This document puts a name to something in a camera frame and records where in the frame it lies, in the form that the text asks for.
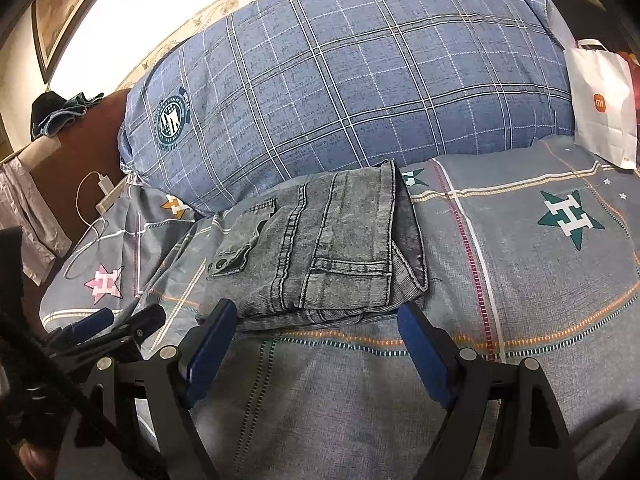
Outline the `grey denim pants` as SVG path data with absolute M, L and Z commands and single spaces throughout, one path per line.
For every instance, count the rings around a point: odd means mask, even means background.
M 380 318 L 427 290 L 419 222 L 391 160 L 288 182 L 228 217 L 201 318 L 229 299 L 242 332 L 335 325 Z

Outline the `grey hanging cloth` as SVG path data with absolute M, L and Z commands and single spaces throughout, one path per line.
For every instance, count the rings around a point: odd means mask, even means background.
M 1 229 L 22 229 L 23 272 L 40 286 L 47 281 L 55 259 L 68 252 L 72 241 L 17 157 L 1 165 L 0 188 Z

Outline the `brown wooden headboard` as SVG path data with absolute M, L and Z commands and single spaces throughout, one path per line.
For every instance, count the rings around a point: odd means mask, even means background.
M 82 177 L 98 170 L 117 183 L 124 176 L 119 167 L 117 136 L 128 93 L 125 89 L 109 94 L 57 136 L 40 139 L 18 155 L 72 245 L 86 232 L 74 205 Z M 100 197 L 96 177 L 89 178 L 80 194 L 80 209 L 89 221 L 96 218 L 93 206 Z

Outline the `grey star patterned bedsheet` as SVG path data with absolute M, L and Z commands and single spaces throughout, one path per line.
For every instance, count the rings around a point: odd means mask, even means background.
M 638 172 L 617 169 L 566 136 L 399 170 L 428 274 L 426 292 L 413 301 L 483 359 L 536 359 L 558 400 L 578 474 L 601 477 L 639 418 Z M 68 257 L 48 287 L 43 327 L 56 330 L 101 308 L 124 322 L 159 304 L 165 324 L 142 352 L 178 344 L 204 320 L 205 273 L 230 211 L 308 177 L 206 216 L 131 183 L 107 211 L 99 244 L 77 260 L 70 280 L 63 278 Z M 411 478 L 445 412 L 411 362 L 397 309 L 359 322 L 258 332 L 242 332 L 238 320 L 213 387 L 193 413 L 221 477 Z

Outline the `dark clothes on headboard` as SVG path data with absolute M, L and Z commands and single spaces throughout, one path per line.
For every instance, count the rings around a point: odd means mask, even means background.
M 62 98 L 53 91 L 40 94 L 32 102 L 30 140 L 35 141 L 42 136 L 56 136 L 64 127 L 84 117 L 88 109 L 99 104 L 103 98 L 103 93 L 91 99 L 87 98 L 84 92 L 79 92 L 70 99 Z

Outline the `white paper shopping bag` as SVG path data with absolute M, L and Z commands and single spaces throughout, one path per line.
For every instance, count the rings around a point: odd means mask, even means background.
M 627 60 L 597 39 L 564 52 L 575 142 L 623 170 L 637 168 L 637 113 Z

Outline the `blue plaid pillow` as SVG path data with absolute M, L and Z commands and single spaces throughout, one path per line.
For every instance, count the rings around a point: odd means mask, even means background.
M 256 0 L 130 90 L 122 170 L 201 214 L 306 174 L 574 131 L 550 0 Z

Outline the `framed wall picture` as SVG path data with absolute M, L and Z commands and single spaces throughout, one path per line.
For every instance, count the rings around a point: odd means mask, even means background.
M 45 84 L 58 67 L 70 40 L 96 0 L 35 0 L 32 3 L 32 36 Z

